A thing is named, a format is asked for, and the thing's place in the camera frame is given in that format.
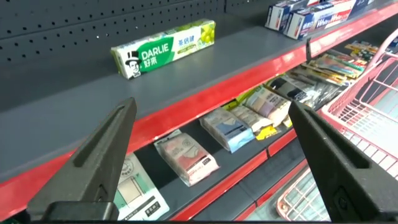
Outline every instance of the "product package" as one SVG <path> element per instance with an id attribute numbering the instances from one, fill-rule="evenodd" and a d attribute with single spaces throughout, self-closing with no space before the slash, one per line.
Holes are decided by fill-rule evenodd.
<path id="1" fill-rule="evenodd" d="M 398 47 L 398 37 L 395 38 L 395 39 L 391 42 L 391 44 L 390 44 L 389 47 L 390 47 L 390 48 Z"/>
<path id="2" fill-rule="evenodd" d="M 283 0 L 269 6 L 266 27 L 284 31 L 287 24 L 287 18 L 292 10 L 307 7 L 312 4 L 318 4 L 320 0 Z"/>
<path id="3" fill-rule="evenodd" d="M 356 0 L 334 0 L 290 12 L 284 34 L 302 39 L 309 33 L 327 29 L 347 20 Z"/>
<path id="4" fill-rule="evenodd" d="M 169 210 L 134 154 L 124 160 L 113 202 L 119 210 L 118 220 L 124 221 L 157 220 Z"/>
<path id="5" fill-rule="evenodd" d="M 246 98 L 243 104 L 270 119 L 276 127 L 287 116 L 291 102 L 265 87 L 259 86 L 250 97 Z"/>
<path id="6" fill-rule="evenodd" d="M 224 108 L 204 115 L 200 118 L 200 124 L 231 153 L 254 139 L 249 126 Z"/>
<path id="7" fill-rule="evenodd" d="M 288 75 L 281 75 L 267 82 L 266 86 L 282 96 L 305 103 L 308 106 L 313 105 L 313 101 L 318 94 L 314 85 L 295 80 Z"/>
<path id="8" fill-rule="evenodd" d="M 257 114 L 243 105 L 233 108 L 231 113 L 245 122 L 252 129 L 253 133 L 258 133 L 263 128 L 272 126 L 272 121 L 270 119 Z"/>
<path id="9" fill-rule="evenodd" d="M 111 49 L 119 73 L 136 78 L 214 44 L 214 21 L 202 19 Z"/>
<path id="10" fill-rule="evenodd" d="M 189 187 L 220 168 L 206 149 L 179 129 L 154 145 L 163 159 Z"/>
<path id="11" fill-rule="evenodd" d="M 251 90 L 248 90 L 248 91 L 240 94 L 234 100 L 232 100 L 229 103 L 223 105 L 223 108 L 228 110 L 228 111 L 230 111 L 230 112 L 232 112 L 232 113 L 234 113 L 235 116 L 237 116 L 239 119 L 241 119 L 243 122 L 245 122 L 248 126 L 252 126 L 250 124 L 256 124 L 257 123 L 257 119 L 256 118 L 254 118 L 254 120 L 253 120 L 253 121 L 255 121 L 254 123 L 252 122 L 252 120 L 249 120 L 250 118 L 257 117 L 257 116 L 260 117 L 260 119 L 259 119 L 260 122 L 258 122 L 258 124 L 256 126 L 252 127 L 252 131 L 253 131 L 253 134 L 256 136 L 256 139 L 261 141 L 261 140 L 267 139 L 267 138 L 279 133 L 280 130 L 278 130 L 278 129 L 273 127 L 271 120 L 269 120 L 267 118 L 264 118 L 263 116 L 257 114 L 256 112 L 250 110 L 249 108 L 243 106 L 243 104 L 242 104 L 243 101 L 246 98 L 250 97 L 254 93 L 255 89 L 256 88 L 253 88 Z M 235 110 L 235 111 L 233 111 L 233 109 L 235 109 L 238 106 L 241 106 L 241 107 L 245 108 L 245 111 L 246 111 L 246 109 L 249 110 L 249 111 L 247 111 L 248 114 L 242 114 L 242 117 L 239 117 L 238 116 L 240 114 L 239 111 L 243 111 L 243 110 L 237 110 L 237 111 Z"/>

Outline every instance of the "blue box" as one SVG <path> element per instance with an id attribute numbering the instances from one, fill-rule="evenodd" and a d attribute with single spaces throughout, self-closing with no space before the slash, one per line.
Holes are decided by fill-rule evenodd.
<path id="1" fill-rule="evenodd" d="M 217 108 L 204 115 L 200 124 L 231 153 L 254 139 L 251 128 L 223 108 Z"/>
<path id="2" fill-rule="evenodd" d="M 318 4 L 320 0 L 285 0 L 269 6 L 266 27 L 283 32 L 292 10 Z"/>

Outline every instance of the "darlie toothpaste box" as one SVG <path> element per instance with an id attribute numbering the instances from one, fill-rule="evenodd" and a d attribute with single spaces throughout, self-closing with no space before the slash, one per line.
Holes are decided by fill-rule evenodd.
<path id="1" fill-rule="evenodd" d="M 318 4 L 320 0 L 285 0 L 269 6 L 266 27 L 284 31 L 287 18 L 292 10 Z"/>
<path id="2" fill-rule="evenodd" d="M 347 20 L 356 0 L 321 2 L 320 4 L 290 12 L 285 35 L 302 39 L 309 33 L 332 27 Z"/>

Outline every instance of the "store shelf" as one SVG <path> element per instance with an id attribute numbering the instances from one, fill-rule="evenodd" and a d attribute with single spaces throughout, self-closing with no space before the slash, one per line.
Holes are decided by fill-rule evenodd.
<path id="1" fill-rule="evenodd" d="M 375 1 L 367 10 L 315 34 L 313 55 L 394 15 L 398 3 Z M 0 163 L 0 194 L 4 195 L 0 207 L 5 208 L 0 210 L 0 220 L 25 209 L 119 101 L 130 96 L 137 101 L 137 121 L 128 148 L 133 152 L 305 61 L 305 40 L 289 39 L 240 15 L 218 14 L 213 19 L 217 22 L 214 46 L 135 80 L 114 73 L 108 47 L 82 48 L 78 54 L 67 50 L 24 64 L 1 64 L 0 147 L 7 154 Z M 9 45 L 9 41 L 1 39 L 0 44 Z M 270 143 L 260 143 L 261 149 Z M 195 195 L 201 202 L 181 202 L 175 206 L 180 213 L 168 217 L 192 217 L 260 164 L 243 166 L 247 161 L 236 166 L 240 170 L 232 176 L 232 171 L 226 172 L 223 179 L 231 176 L 228 179 L 208 183 L 202 194 L 208 193 Z M 166 194 L 166 189 L 159 189 Z"/>
<path id="2" fill-rule="evenodd" d="M 256 207 L 261 206 L 306 164 L 304 153 L 296 138 L 193 219 L 196 221 L 243 219 L 250 214 L 252 204 Z"/>

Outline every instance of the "pink shopping basket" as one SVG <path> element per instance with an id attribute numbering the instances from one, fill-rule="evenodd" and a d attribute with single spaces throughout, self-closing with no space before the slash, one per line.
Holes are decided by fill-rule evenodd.
<path id="1" fill-rule="evenodd" d="M 398 56 L 380 46 L 361 77 L 321 109 L 321 115 L 398 180 Z"/>

